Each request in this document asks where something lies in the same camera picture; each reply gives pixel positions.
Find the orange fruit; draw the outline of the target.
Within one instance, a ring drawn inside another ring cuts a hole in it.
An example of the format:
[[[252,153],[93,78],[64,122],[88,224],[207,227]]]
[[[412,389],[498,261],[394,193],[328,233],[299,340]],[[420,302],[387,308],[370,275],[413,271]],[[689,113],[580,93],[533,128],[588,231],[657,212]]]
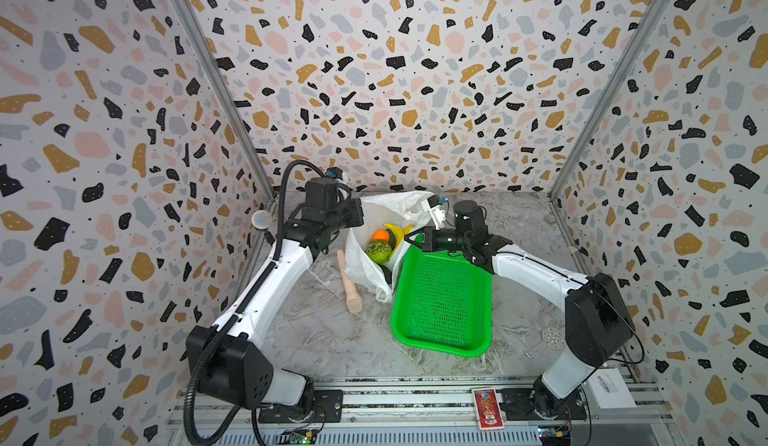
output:
[[[389,229],[378,229],[371,236],[372,241],[384,241],[391,243],[394,240],[392,232]]]

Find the yellow-green spotted fruit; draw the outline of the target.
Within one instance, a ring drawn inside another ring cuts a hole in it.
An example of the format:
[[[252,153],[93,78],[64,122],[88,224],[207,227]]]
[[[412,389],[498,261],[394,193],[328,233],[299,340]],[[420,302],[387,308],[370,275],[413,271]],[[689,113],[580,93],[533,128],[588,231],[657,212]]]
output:
[[[388,241],[384,240],[372,240],[366,248],[366,255],[368,258],[376,264],[386,264],[393,253],[393,248]]]

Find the white plastic bag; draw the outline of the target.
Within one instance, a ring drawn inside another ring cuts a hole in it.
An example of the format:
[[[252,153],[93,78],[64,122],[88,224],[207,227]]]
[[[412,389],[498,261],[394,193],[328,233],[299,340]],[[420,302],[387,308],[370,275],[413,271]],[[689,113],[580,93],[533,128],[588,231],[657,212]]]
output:
[[[426,191],[360,198],[363,224],[350,228],[342,272],[380,302],[392,300],[396,279],[410,244],[405,236],[423,226],[444,224],[444,200]]]

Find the yellow banana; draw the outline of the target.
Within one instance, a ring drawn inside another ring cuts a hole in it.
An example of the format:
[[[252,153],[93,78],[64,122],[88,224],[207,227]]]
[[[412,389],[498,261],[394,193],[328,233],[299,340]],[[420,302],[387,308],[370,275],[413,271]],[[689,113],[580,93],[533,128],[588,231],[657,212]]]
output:
[[[385,227],[393,233],[397,244],[400,244],[404,240],[406,234],[412,232],[414,228],[413,225],[408,225],[406,228],[402,228],[392,223],[386,223]]]

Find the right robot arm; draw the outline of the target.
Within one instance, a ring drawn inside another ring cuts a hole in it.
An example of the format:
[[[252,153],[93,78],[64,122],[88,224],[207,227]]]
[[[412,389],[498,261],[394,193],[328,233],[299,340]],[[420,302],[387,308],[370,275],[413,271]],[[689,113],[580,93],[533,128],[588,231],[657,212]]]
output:
[[[406,234],[404,240],[423,252],[458,252],[471,265],[521,284],[564,313],[565,348],[534,381],[529,394],[529,406],[542,416],[552,416],[565,405],[636,335],[628,308],[610,276],[561,268],[491,233],[485,209],[473,200],[455,204],[452,226],[424,226]]]

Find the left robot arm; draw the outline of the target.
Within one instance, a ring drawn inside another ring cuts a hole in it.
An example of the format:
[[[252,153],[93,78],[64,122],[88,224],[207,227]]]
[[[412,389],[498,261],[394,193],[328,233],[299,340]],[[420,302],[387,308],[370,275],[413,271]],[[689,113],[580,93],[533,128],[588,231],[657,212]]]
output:
[[[262,352],[270,325],[298,279],[329,249],[336,235],[364,224],[361,200],[302,205],[300,218],[280,224],[271,257],[247,289],[210,327],[187,338],[191,377],[184,409],[195,410],[198,394],[254,410],[280,405],[305,416],[313,408],[314,386],[304,375],[274,366]]]

